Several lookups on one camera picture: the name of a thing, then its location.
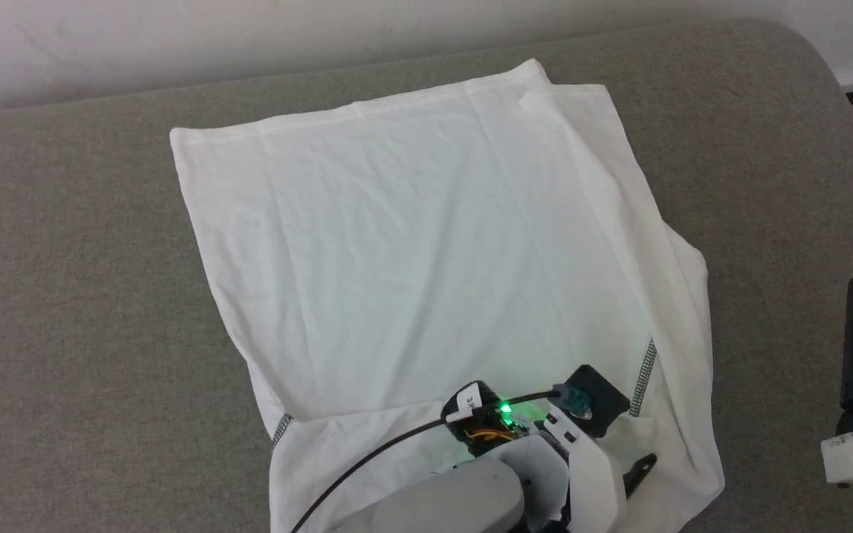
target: black cable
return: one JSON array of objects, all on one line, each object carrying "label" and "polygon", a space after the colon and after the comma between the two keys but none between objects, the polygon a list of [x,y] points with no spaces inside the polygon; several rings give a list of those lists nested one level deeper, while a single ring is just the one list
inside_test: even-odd
[{"label": "black cable", "polygon": [[[495,411],[496,409],[500,408],[502,405],[515,405],[517,403],[532,401],[532,400],[541,399],[541,398],[556,398],[559,395],[560,395],[560,392],[556,392],[556,391],[533,392],[531,395],[522,395],[521,397],[515,397],[515,398],[507,399],[505,401],[501,401],[498,404],[483,405],[481,407],[473,409],[473,414],[474,415],[481,415],[484,412]],[[318,509],[318,506],[320,506],[321,503],[324,502],[325,499],[327,499],[328,496],[330,496],[331,493],[334,492],[335,489],[338,488],[338,486],[340,486],[342,483],[344,483],[344,480],[348,479],[348,477],[351,476],[352,473],[357,472],[358,469],[360,469],[362,466],[366,465],[366,463],[370,462],[370,459],[373,459],[377,455],[381,455],[381,453],[388,451],[388,449],[392,448],[392,446],[397,444],[397,443],[400,443],[400,442],[405,441],[406,439],[412,438],[412,436],[414,436],[414,435],[419,435],[420,433],[425,432],[427,429],[433,429],[433,428],[436,428],[437,426],[444,425],[444,423],[446,423],[446,422],[444,422],[443,418],[438,418],[438,419],[434,420],[433,422],[427,422],[426,424],[424,424],[422,426],[418,426],[416,428],[410,429],[410,431],[408,431],[408,432],[401,433],[400,435],[395,436],[395,438],[390,439],[389,441],[385,442],[384,444],[377,446],[375,451],[370,452],[370,453],[368,453],[368,455],[365,455],[363,458],[361,458],[360,461],[356,462],[354,466],[351,466],[351,468],[349,468],[345,473],[343,473],[341,475],[341,477],[336,479],[334,483],[331,483],[331,485],[328,486],[328,489],[325,489],[324,492],[321,493],[321,496],[318,496],[318,499],[315,500],[314,503],[312,503],[311,507],[308,507],[307,512],[305,512],[305,514],[301,516],[301,519],[298,520],[298,523],[295,524],[294,529],[292,529],[292,533],[298,533],[298,530],[301,529],[302,526],[304,526],[306,520],[308,520],[308,517],[310,517],[312,515],[312,513],[314,513],[315,510]]]}]

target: white wall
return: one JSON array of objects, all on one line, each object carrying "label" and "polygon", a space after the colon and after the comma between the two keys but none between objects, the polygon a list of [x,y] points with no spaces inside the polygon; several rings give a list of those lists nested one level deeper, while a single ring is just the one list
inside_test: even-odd
[{"label": "white wall", "polygon": [[0,0],[0,108],[726,16],[853,88],[853,0]]}]

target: gray couch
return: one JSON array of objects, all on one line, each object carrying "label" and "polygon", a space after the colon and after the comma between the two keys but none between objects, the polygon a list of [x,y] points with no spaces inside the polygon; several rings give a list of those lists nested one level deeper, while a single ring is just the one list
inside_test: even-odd
[{"label": "gray couch", "polygon": [[0,531],[265,531],[270,439],[210,297],[168,132],[541,60],[606,84],[710,272],[726,490],[687,531],[853,531],[825,484],[853,276],[853,114],[759,21],[0,112]]}]

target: white cloth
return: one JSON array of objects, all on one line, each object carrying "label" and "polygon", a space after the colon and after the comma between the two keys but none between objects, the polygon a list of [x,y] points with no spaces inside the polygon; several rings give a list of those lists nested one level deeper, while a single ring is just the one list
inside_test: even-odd
[{"label": "white cloth", "polygon": [[[705,263],[660,219],[605,88],[554,87],[530,60],[170,141],[210,288],[280,436],[273,531],[466,382],[507,398],[583,363],[629,397],[651,371],[640,412],[602,442],[623,463],[659,456],[622,530],[676,531],[722,489]],[[465,457],[443,429],[409,439],[304,531]]]}]

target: white label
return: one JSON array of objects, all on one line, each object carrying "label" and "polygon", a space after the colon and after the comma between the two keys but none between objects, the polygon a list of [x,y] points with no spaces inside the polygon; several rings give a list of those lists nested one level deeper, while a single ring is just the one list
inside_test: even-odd
[{"label": "white label", "polygon": [[847,444],[853,440],[853,433],[844,433],[844,435],[838,435],[835,438],[829,438],[828,440],[822,441],[822,449],[832,449],[838,448],[838,446]]},{"label": "white label", "polygon": [[460,394],[456,395],[456,405],[460,408],[460,412],[483,405],[483,399],[480,398],[480,384],[474,383],[461,390]]}]

